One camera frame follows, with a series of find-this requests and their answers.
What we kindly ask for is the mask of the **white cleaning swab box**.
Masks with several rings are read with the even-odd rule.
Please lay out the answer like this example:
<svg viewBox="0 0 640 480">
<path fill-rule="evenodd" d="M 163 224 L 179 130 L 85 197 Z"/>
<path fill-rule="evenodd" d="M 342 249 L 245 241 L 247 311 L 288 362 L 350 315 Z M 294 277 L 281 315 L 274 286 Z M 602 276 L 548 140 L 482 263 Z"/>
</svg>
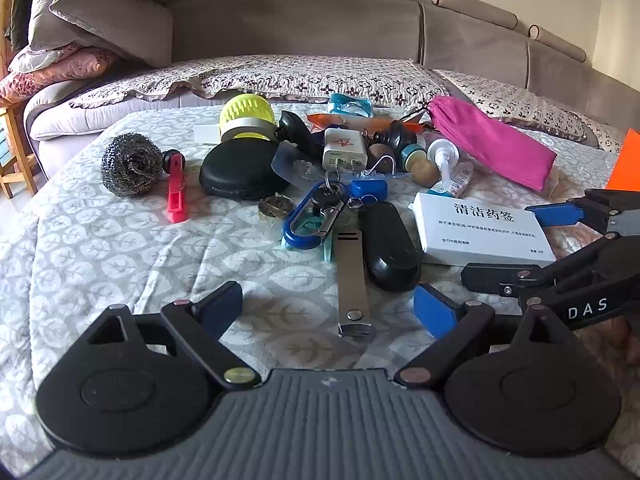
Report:
<svg viewBox="0 0 640 480">
<path fill-rule="evenodd" d="M 428 193 L 416 194 L 410 209 L 428 263 L 555 262 L 546 233 L 530 211 Z"/>
</svg>

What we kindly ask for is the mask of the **magenta fabric pouch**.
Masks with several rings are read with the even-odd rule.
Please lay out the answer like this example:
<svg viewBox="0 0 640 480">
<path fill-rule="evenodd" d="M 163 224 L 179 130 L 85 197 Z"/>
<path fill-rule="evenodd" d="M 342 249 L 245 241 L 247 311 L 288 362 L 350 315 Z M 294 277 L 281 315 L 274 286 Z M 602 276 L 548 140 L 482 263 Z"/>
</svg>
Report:
<svg viewBox="0 0 640 480">
<path fill-rule="evenodd" d="M 437 131 L 488 169 L 531 190 L 544 190 L 556 157 L 550 148 L 451 96 L 435 96 L 427 111 Z"/>
</svg>

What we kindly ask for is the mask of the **orange cardboard box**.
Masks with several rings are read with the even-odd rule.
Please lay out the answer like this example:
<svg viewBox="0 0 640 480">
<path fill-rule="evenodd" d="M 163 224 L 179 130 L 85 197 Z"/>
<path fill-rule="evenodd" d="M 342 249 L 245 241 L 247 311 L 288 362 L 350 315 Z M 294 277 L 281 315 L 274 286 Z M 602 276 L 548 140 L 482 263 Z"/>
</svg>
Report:
<svg viewBox="0 0 640 480">
<path fill-rule="evenodd" d="M 628 130 L 605 188 L 614 191 L 640 191 L 640 133 L 638 131 Z"/>
</svg>

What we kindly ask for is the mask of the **black glasses case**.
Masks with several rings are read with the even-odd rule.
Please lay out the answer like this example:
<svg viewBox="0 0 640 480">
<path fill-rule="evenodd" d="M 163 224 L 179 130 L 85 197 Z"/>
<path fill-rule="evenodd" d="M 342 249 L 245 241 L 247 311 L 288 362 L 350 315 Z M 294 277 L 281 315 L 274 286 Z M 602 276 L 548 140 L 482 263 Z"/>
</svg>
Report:
<svg viewBox="0 0 640 480">
<path fill-rule="evenodd" d="M 364 205 L 358 222 L 371 282 L 386 292 L 413 289 L 421 275 L 421 256 L 396 207 L 389 202 Z"/>
</svg>

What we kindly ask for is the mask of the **white spray bottle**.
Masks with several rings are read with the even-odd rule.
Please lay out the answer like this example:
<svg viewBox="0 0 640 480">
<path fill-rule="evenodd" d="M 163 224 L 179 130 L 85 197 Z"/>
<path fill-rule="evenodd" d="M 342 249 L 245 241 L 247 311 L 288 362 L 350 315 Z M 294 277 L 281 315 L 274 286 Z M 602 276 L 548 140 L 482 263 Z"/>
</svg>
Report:
<svg viewBox="0 0 640 480">
<path fill-rule="evenodd" d="M 427 148 L 427 159 L 439 170 L 439 180 L 431 187 L 438 195 L 460 198 L 471 183 L 474 165 L 461 160 L 458 148 L 449 140 L 439 138 Z"/>
</svg>

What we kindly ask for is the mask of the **red plastic clip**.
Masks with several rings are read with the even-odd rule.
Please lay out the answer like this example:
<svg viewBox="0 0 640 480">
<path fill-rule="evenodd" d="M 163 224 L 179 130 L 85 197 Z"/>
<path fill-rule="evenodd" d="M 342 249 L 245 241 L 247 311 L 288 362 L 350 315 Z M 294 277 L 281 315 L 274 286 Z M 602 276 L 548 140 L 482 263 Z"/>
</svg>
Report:
<svg viewBox="0 0 640 480">
<path fill-rule="evenodd" d="M 184 166 L 186 166 L 186 159 L 179 151 L 168 150 L 163 154 L 163 170 L 168 174 L 166 212 L 172 223 L 183 222 L 188 218 L 186 192 L 184 192 Z"/>
</svg>

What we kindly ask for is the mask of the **blue carabiner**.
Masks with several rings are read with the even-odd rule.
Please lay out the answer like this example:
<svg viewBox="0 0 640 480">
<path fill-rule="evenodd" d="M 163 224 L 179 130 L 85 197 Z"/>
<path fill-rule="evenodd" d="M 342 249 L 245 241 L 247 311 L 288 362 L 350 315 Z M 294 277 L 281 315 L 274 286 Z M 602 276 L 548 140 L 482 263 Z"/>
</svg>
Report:
<svg viewBox="0 0 640 480">
<path fill-rule="evenodd" d="M 319 247 L 328 238 L 346 206 L 347 188 L 329 180 L 317 183 L 286 217 L 282 240 L 294 249 Z"/>
</svg>

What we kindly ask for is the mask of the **blue key fob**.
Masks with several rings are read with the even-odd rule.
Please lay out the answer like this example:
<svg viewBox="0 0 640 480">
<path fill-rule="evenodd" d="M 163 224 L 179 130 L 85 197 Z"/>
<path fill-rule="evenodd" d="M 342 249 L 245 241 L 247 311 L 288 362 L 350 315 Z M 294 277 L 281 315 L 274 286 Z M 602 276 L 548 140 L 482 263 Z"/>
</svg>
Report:
<svg viewBox="0 0 640 480">
<path fill-rule="evenodd" d="M 385 202 L 388 186 L 384 179 L 354 179 L 349 185 L 350 199 L 357 205 Z"/>
</svg>

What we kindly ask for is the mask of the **white power adapter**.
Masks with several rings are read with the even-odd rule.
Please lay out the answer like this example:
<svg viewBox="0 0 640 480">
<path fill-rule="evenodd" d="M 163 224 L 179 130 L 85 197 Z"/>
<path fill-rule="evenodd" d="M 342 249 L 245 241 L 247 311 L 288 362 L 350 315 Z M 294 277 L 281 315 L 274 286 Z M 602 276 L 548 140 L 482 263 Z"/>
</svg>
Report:
<svg viewBox="0 0 640 480">
<path fill-rule="evenodd" d="M 327 128 L 323 133 L 323 142 L 324 170 L 361 171 L 367 168 L 367 147 L 359 131 Z"/>
</svg>

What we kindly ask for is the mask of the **patterned sofa cushion cover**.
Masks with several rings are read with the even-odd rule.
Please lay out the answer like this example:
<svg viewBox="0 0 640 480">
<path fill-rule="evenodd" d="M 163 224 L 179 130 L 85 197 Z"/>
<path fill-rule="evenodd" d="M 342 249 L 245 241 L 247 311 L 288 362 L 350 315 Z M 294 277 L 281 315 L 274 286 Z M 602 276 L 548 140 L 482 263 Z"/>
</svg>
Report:
<svg viewBox="0 0 640 480">
<path fill-rule="evenodd" d="M 449 94 L 439 77 L 411 60 L 252 54 L 142 70 L 82 92 L 70 100 L 70 106 L 88 110 L 129 98 L 163 101 L 180 89 L 203 99 L 239 91 L 303 102 L 326 102 L 339 93 L 365 99 L 374 106 L 403 110 Z"/>
</svg>

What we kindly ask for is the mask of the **orange snack packet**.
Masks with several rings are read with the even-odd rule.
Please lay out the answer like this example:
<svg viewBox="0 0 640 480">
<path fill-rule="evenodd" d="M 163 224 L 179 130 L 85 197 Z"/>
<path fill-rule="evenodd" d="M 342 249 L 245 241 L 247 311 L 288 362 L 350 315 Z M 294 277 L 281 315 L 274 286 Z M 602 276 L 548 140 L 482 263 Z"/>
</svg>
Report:
<svg viewBox="0 0 640 480">
<path fill-rule="evenodd" d="M 407 131 L 413 133 L 421 133 L 425 126 L 418 122 L 400 122 L 399 120 L 389 117 L 360 117 L 354 115 L 341 115 L 341 114 L 308 114 L 308 122 L 320 129 L 327 129 L 333 127 L 346 128 L 350 130 L 367 130 L 370 133 L 388 131 L 393 126 L 400 125 Z"/>
</svg>

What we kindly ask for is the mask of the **wooden stool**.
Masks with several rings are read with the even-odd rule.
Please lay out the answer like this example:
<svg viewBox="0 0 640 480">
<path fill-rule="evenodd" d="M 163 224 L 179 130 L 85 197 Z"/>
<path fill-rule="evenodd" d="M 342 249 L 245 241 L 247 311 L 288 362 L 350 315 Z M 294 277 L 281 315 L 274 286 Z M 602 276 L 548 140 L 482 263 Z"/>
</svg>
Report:
<svg viewBox="0 0 640 480">
<path fill-rule="evenodd" d="M 34 168 L 36 156 L 26 148 L 23 141 L 24 127 L 21 123 L 23 107 L 20 104 L 9 105 L 1 109 L 1 125 L 6 132 L 10 158 L 1 164 L 1 192 L 7 200 L 12 200 L 11 185 L 24 183 L 27 191 L 35 196 L 38 185 L 35 181 Z"/>
</svg>

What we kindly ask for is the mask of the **pink floral pillow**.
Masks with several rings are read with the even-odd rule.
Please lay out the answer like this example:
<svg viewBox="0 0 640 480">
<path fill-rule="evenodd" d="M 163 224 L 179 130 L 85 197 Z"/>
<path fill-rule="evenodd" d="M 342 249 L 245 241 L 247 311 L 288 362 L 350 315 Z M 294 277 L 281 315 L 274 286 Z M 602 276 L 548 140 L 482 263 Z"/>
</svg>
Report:
<svg viewBox="0 0 640 480">
<path fill-rule="evenodd" d="M 41 70 L 10 73 L 1 81 L 1 106 L 28 101 L 51 84 L 99 77 L 119 60 L 120 57 L 110 50 L 85 48 Z"/>
</svg>

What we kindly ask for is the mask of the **grey sofa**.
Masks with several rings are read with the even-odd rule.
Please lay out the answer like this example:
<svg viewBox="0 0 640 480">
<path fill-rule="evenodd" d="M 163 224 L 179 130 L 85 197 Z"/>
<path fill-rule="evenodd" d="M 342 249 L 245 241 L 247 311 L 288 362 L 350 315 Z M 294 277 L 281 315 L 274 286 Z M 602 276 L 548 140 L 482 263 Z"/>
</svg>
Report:
<svg viewBox="0 0 640 480">
<path fill-rule="evenodd" d="M 572 45 L 480 0 L 150 0 L 172 15 L 176 62 L 240 54 L 411 58 L 498 80 L 622 130 L 639 93 Z"/>
</svg>

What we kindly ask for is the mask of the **grey throw pillow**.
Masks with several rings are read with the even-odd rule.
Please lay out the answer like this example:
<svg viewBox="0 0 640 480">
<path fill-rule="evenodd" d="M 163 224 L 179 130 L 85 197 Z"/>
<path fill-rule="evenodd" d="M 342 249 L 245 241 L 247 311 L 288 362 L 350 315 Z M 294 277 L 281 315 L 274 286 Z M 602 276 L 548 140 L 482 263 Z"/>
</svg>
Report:
<svg viewBox="0 0 640 480">
<path fill-rule="evenodd" d="M 153 67 L 171 63 L 171 12 L 153 0 L 52 0 L 50 11 Z"/>
</svg>

